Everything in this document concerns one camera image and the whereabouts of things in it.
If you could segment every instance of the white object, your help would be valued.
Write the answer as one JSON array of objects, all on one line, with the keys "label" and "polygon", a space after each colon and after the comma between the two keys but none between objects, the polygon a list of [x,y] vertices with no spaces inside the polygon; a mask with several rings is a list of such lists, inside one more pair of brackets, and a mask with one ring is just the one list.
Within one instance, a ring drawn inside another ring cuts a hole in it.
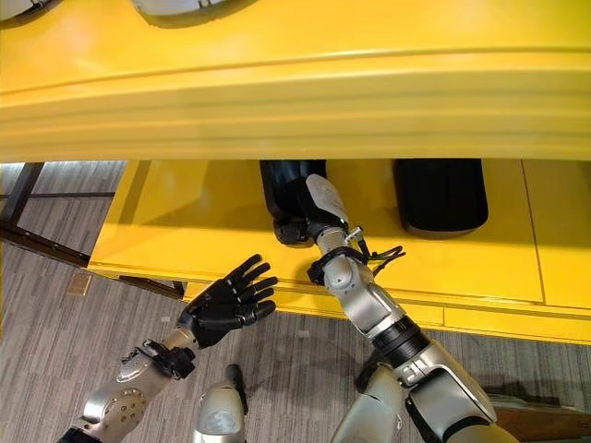
[{"label": "white object", "polygon": [[38,0],[0,0],[0,20],[7,20],[22,14],[38,3],[40,3]]},{"label": "white object", "polygon": [[331,182],[318,174],[311,174],[306,179],[306,185],[314,200],[314,204],[318,208],[326,210],[349,223],[339,191],[336,190],[336,187]]},{"label": "white object", "polygon": [[215,6],[227,0],[131,0],[133,6],[149,16],[176,16]]}]

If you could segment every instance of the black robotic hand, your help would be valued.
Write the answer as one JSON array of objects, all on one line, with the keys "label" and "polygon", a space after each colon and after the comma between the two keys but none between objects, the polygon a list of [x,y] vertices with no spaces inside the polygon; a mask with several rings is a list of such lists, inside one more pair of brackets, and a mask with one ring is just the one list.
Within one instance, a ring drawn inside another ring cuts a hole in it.
[{"label": "black robotic hand", "polygon": [[252,325],[275,310],[275,303],[263,300],[273,294],[276,277],[251,284],[271,269],[259,254],[252,256],[223,279],[215,281],[183,310],[177,326],[190,328],[199,344],[207,348],[220,341],[230,330]]}]

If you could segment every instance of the black cable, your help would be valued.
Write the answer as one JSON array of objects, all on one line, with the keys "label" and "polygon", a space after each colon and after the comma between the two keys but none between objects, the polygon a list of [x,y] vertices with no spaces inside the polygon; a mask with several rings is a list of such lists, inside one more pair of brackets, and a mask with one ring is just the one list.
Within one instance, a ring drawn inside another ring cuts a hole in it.
[{"label": "black cable", "polygon": [[393,247],[392,249],[388,249],[387,251],[381,253],[372,252],[371,254],[369,254],[368,244],[365,240],[360,240],[357,242],[357,244],[359,245],[359,248],[363,252],[363,255],[366,256],[368,261],[381,261],[381,263],[371,271],[374,277],[378,275],[380,271],[386,268],[386,266],[388,266],[388,264],[393,262],[395,259],[406,255],[401,245],[398,245],[396,247]]}]

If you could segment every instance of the floor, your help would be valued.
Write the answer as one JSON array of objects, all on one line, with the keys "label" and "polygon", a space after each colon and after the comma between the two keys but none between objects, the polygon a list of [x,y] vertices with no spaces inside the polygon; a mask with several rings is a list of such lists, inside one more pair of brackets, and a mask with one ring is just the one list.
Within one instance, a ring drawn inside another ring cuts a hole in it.
[{"label": "floor", "polygon": [[[122,162],[46,165],[34,192],[110,192]],[[17,165],[0,167],[3,193]],[[21,226],[90,253],[110,198],[34,198]],[[3,245],[0,443],[55,442],[85,400],[146,338],[159,340],[183,305],[92,276],[86,296],[66,295],[80,270]],[[488,392],[591,412],[591,347],[428,332]],[[200,351],[197,370],[150,406],[126,443],[189,442],[200,393],[230,363],[247,382],[250,442],[328,442],[356,397],[353,378],[371,352],[346,321],[278,313]],[[400,442],[422,441],[404,418]]]}]

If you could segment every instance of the yellow surface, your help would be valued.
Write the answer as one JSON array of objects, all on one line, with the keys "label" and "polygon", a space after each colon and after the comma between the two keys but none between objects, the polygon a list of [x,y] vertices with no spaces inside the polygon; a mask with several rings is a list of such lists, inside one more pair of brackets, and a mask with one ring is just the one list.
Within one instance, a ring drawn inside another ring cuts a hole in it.
[{"label": "yellow surface", "polygon": [[[329,177],[352,223],[364,226],[371,249],[404,245],[407,256],[386,268],[378,282],[417,322],[433,329],[591,344],[591,245],[585,237],[590,224],[581,219],[591,201],[583,186],[588,182],[580,181],[591,176],[584,172],[587,163],[525,162],[525,180],[519,161],[484,161],[490,218],[476,232],[445,241],[421,240],[402,230],[390,164],[329,161]],[[535,167],[542,168],[537,170],[542,183],[534,179]],[[544,187],[548,177],[556,184],[552,192]],[[559,243],[560,261],[552,261],[545,251],[554,251],[556,243],[548,235],[552,226],[564,229],[561,214],[572,222],[568,241]],[[188,300],[254,252],[261,252],[280,278],[274,298],[281,310],[344,317],[338,301],[306,277],[318,250],[275,240],[257,162],[131,162],[90,269],[192,281]]]},{"label": "yellow surface", "polygon": [[546,303],[591,309],[591,162],[524,168]]},{"label": "yellow surface", "polygon": [[[408,256],[380,274],[384,287],[542,300],[520,162],[485,162],[489,220],[482,229],[446,242],[404,232],[396,211],[392,162],[332,161],[328,170],[350,220],[364,227],[372,249],[404,244]],[[307,291],[311,286],[306,269],[319,252],[277,242],[257,162],[134,162],[118,196],[124,197],[116,198],[109,211],[91,269],[207,279],[260,251],[284,288]],[[505,277],[512,275],[519,278]]]},{"label": "yellow surface", "polygon": [[591,159],[591,5],[254,1],[183,29],[64,1],[0,31],[0,162]]}]

